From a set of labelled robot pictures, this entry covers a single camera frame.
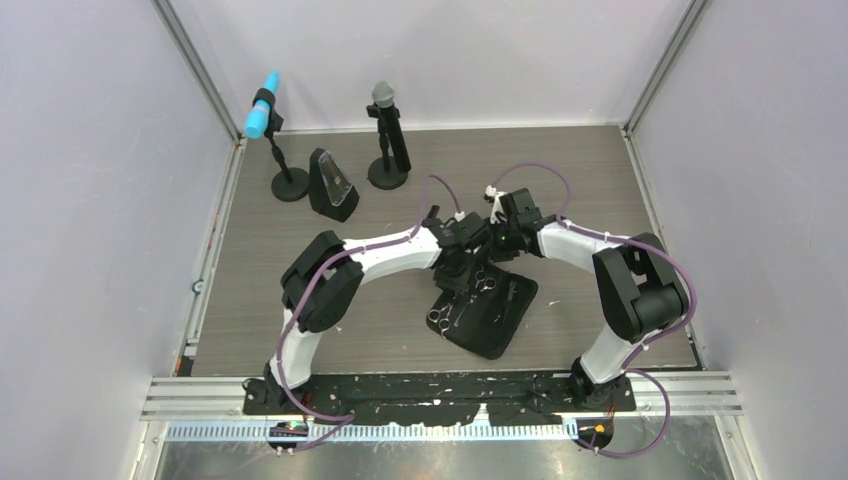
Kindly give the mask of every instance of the blue microphone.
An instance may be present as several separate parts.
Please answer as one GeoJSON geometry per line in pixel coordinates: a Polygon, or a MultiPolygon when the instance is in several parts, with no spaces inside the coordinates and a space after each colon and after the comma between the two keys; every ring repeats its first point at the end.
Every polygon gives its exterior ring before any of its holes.
{"type": "MultiPolygon", "coordinates": [[[[280,72],[274,70],[268,75],[263,88],[270,91],[274,95],[277,94],[277,87],[280,86],[280,72]]],[[[253,109],[247,114],[247,121],[244,123],[244,133],[250,138],[259,138],[265,133],[268,128],[268,117],[271,115],[271,106],[265,100],[257,100],[253,105],[253,109]]]]}

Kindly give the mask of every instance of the gray floor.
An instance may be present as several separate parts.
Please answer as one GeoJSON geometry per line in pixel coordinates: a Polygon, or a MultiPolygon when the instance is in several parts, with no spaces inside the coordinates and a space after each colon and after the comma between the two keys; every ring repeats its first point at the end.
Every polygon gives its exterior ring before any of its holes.
{"type": "MultiPolygon", "coordinates": [[[[658,417],[616,418],[609,449],[632,452],[659,432],[658,417]]],[[[732,479],[712,417],[674,417],[649,454],[595,456],[569,441],[327,444],[293,457],[267,444],[167,442],[157,479],[732,479]]]]}
{"type": "MultiPolygon", "coordinates": [[[[406,185],[385,192],[366,180],[378,156],[374,133],[279,136],[289,165],[305,167],[315,147],[330,150],[356,185],[361,200],[344,224],[319,216],[308,199],[285,204],[270,192],[279,170],[267,142],[250,142],[244,157],[218,262],[193,375],[256,375],[272,355],[282,327],[280,276],[312,238],[333,229],[341,238],[370,238],[412,225],[422,179],[437,173],[456,190],[465,210],[485,215],[483,189],[504,168],[535,161],[557,166],[575,190],[569,218],[633,235],[650,223],[630,160],[615,127],[408,132],[413,171],[406,185]]],[[[539,169],[523,169],[499,187],[530,188],[545,214],[564,190],[539,169]]],[[[450,197],[434,185],[442,218],[450,197]]],[[[567,368],[589,348],[603,326],[592,275],[532,256],[502,267],[539,282],[539,293],[503,357],[488,361],[433,334],[424,315],[438,296],[432,272],[404,272],[361,288],[340,329],[324,335],[316,373],[413,372],[567,368]]],[[[636,361],[641,366],[689,366],[684,335],[659,342],[636,361]]]]}

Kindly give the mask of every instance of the metronome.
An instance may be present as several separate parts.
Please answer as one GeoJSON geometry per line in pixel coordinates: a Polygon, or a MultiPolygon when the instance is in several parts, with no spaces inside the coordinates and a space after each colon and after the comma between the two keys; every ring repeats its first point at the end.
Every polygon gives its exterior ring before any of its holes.
{"type": "Polygon", "coordinates": [[[309,157],[309,204],[337,222],[347,220],[359,204],[353,183],[323,148],[316,148],[309,157]]]}

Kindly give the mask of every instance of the microphone stand base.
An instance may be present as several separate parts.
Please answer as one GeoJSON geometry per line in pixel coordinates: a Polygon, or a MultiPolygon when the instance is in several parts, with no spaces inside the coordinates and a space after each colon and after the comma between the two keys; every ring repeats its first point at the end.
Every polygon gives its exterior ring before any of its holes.
{"type": "Polygon", "coordinates": [[[290,168],[292,181],[286,181],[283,172],[274,176],[271,181],[271,192],[283,202],[296,202],[306,196],[309,191],[309,174],[302,168],[290,168]]]}
{"type": "Polygon", "coordinates": [[[388,171],[384,166],[383,157],[374,160],[368,167],[368,181],[380,190],[394,190],[406,183],[408,177],[407,172],[398,171],[395,157],[389,157],[388,171]]]}

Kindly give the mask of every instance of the gray wooden table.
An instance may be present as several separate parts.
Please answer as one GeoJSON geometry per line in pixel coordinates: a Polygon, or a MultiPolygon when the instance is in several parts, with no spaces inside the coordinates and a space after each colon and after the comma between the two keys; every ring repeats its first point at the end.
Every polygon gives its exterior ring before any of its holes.
{"type": "MultiPolygon", "coordinates": [[[[314,213],[308,199],[282,203],[270,191],[279,171],[266,141],[247,147],[193,375],[256,375],[271,357],[282,328],[280,276],[312,238],[335,230],[340,238],[400,231],[418,215],[423,179],[445,178],[466,211],[486,215],[483,189],[506,167],[536,161],[560,168],[575,190],[568,216],[580,225],[633,235],[650,230],[630,159],[615,127],[569,127],[407,132],[413,171],[398,190],[366,180],[379,156],[376,133],[297,134],[277,137],[290,166],[305,168],[316,147],[333,153],[361,200],[343,224],[314,213]]],[[[523,169],[502,190],[528,187],[544,214],[564,189],[544,170],[523,169]]],[[[442,218],[450,197],[434,184],[432,202],[442,218]]],[[[571,265],[524,256],[502,268],[539,282],[539,293],[503,357],[489,361],[443,340],[425,325],[439,290],[432,271],[404,272],[359,290],[338,329],[328,331],[313,364],[320,373],[434,372],[568,368],[604,325],[592,275],[571,265]]],[[[641,366],[689,366],[694,356],[682,333],[654,344],[641,366]]]]}

